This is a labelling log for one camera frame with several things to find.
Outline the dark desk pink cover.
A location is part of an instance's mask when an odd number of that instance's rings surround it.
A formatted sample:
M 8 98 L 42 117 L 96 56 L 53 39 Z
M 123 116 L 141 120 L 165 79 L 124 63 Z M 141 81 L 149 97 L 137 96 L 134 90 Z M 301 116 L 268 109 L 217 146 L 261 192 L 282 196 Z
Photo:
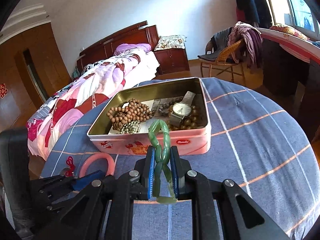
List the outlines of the dark desk pink cover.
M 263 84 L 257 88 L 300 124 L 312 140 L 319 135 L 319 48 L 272 29 L 263 38 Z

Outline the wooden wardrobe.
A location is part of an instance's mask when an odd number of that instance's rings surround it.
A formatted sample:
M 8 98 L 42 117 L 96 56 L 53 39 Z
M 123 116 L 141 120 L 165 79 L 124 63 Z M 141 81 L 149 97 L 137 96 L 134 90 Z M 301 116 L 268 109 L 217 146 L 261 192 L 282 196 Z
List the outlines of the wooden wardrobe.
M 70 82 L 49 23 L 5 41 L 1 44 L 1 130 L 24 126 Z

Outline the floral pillow on desk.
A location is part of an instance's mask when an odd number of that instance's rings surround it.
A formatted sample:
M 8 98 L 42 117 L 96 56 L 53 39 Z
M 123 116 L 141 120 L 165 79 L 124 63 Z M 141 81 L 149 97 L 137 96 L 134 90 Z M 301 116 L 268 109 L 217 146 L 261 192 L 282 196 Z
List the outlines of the floral pillow on desk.
M 304 35 L 300 31 L 298 31 L 297 29 L 289 25 L 278 23 L 278 24 L 272 25 L 270 29 L 298 37 L 304 41 L 310 40 L 310 38 L 308 38 L 306 35 Z

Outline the red wooden nightstand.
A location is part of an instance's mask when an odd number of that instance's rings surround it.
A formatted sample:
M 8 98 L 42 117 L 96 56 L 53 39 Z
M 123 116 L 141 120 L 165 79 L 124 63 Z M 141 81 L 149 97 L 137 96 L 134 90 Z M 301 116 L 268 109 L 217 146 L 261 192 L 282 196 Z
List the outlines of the red wooden nightstand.
M 154 51 L 159 62 L 159 75 L 189 71 L 189 62 L 185 49 L 171 48 Z

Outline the pink bangle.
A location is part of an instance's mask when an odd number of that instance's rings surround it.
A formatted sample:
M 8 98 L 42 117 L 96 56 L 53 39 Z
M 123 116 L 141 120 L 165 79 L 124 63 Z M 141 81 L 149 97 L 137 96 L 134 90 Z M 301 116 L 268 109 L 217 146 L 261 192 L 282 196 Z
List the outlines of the pink bangle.
M 85 160 L 82 167 L 80 168 L 79 178 L 84 177 L 89 166 L 99 159 L 105 159 L 107 161 L 108 169 L 105 176 L 114 175 L 116 168 L 114 159 L 108 153 L 97 152 Z

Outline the bed with patchwork quilt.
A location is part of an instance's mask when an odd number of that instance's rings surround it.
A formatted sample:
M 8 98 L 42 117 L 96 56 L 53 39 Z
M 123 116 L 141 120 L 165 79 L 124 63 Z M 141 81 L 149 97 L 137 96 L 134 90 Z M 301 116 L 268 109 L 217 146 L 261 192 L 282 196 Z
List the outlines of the bed with patchwork quilt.
M 80 77 L 57 91 L 27 121 L 30 153 L 47 160 L 59 137 L 84 114 L 118 91 L 152 80 L 158 67 L 154 52 L 142 49 L 88 64 Z

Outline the purple pillow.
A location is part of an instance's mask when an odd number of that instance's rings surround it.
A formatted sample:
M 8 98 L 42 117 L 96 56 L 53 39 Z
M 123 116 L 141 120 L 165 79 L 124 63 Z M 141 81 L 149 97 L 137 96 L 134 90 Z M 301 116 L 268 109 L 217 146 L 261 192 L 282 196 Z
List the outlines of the purple pillow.
M 114 51 L 114 55 L 118 56 L 126 51 L 129 51 L 131 49 L 142 49 L 145 53 L 148 53 L 152 50 L 152 47 L 148 43 L 138 43 L 138 44 L 128 44 L 128 43 L 122 43 Z

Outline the wooden headboard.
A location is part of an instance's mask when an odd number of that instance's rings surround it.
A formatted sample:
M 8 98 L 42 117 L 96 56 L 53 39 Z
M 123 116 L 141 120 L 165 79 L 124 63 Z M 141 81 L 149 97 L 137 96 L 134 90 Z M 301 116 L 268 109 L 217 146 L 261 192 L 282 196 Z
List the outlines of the wooden headboard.
M 154 50 L 158 41 L 156 25 L 148 25 L 147 21 L 133 24 L 100 39 L 80 52 L 76 61 L 77 70 L 81 73 L 86 65 L 112 57 L 121 44 L 148 43 L 151 50 Z

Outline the floral cushion on nightstand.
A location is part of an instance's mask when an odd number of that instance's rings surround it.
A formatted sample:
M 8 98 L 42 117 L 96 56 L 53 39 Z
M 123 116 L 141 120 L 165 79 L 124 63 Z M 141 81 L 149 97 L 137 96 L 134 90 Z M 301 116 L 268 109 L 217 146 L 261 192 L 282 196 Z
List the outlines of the floral cushion on nightstand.
M 167 49 L 185 49 L 187 37 L 184 35 L 161 36 L 154 51 Z

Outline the coin pendant red tassel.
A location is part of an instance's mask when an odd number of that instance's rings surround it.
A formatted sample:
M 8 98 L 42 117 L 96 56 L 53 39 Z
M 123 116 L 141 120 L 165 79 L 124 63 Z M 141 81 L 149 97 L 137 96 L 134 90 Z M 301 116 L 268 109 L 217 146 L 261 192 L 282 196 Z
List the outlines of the coin pendant red tassel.
M 73 177 L 74 170 L 75 170 L 75 165 L 74 165 L 73 158 L 71 156 L 69 156 L 66 160 L 66 167 L 64 167 L 60 171 L 60 175 L 65 176 L 65 177 Z

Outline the silver wrist watch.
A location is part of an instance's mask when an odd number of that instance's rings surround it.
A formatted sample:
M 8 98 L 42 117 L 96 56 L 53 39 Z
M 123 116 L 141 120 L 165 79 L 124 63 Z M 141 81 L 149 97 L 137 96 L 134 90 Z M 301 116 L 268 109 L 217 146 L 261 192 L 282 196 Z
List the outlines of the silver wrist watch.
M 179 127 L 185 117 L 191 115 L 191 104 L 195 98 L 195 93 L 187 91 L 182 101 L 177 102 L 172 107 L 172 114 L 169 118 L 169 124 Z

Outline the pink rectangular tin box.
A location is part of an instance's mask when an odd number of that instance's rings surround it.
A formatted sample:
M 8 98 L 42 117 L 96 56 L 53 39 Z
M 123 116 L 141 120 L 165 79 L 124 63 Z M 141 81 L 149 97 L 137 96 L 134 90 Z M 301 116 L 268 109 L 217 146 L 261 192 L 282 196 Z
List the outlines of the pink rectangular tin box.
M 137 134 L 108 134 L 111 121 L 107 112 L 111 107 L 121 107 L 131 98 L 140 101 L 184 97 L 186 92 L 195 93 L 191 115 L 185 117 L 179 127 L 169 124 L 169 118 L 156 119 L 148 131 Z M 122 155 L 145 155 L 153 145 L 160 153 L 167 153 L 176 146 L 179 155 L 204 154 L 210 149 L 211 124 L 208 114 L 204 85 L 198 77 L 163 81 L 126 89 L 118 92 L 107 103 L 87 132 L 90 141 L 101 152 Z

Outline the wicker chair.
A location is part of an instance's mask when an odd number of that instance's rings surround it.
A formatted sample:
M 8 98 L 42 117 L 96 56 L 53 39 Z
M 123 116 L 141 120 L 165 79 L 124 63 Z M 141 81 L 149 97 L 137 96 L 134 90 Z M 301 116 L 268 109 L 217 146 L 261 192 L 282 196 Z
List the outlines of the wicker chair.
M 234 83 L 234 76 L 238 75 L 242 77 L 244 85 L 246 85 L 246 78 L 244 72 L 244 57 L 236 63 L 232 58 L 232 53 L 242 52 L 245 47 L 244 39 L 241 39 L 231 46 L 228 46 L 216 53 L 214 46 L 211 41 L 206 45 L 204 55 L 198 56 L 200 62 L 200 73 L 201 77 L 204 77 L 203 70 L 208 69 L 209 77 L 212 77 L 212 70 L 218 70 L 219 72 L 215 77 L 218 77 L 222 73 L 231 73 L 231 81 Z

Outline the window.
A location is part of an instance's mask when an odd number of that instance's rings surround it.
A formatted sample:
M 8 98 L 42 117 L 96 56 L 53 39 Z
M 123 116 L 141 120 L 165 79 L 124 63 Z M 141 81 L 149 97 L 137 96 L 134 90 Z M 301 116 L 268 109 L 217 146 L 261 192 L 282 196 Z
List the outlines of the window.
M 289 25 L 319 40 L 319 22 L 304 0 L 267 0 L 274 24 Z

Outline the blue plaid tablecloth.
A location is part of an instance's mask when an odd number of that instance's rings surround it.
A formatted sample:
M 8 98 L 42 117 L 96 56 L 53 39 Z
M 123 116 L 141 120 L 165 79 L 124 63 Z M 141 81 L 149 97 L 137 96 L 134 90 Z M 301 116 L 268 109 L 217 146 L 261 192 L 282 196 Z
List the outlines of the blue plaid tablecloth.
M 299 124 L 253 90 L 213 77 L 201 81 L 212 126 L 210 149 L 183 159 L 209 179 L 234 180 L 290 239 L 307 239 L 319 217 L 319 166 Z M 78 175 L 82 163 L 98 152 L 86 133 L 107 102 L 61 135 L 41 177 L 60 174 L 68 156 Z M 134 204 L 132 239 L 192 239 L 191 227 L 191 201 Z

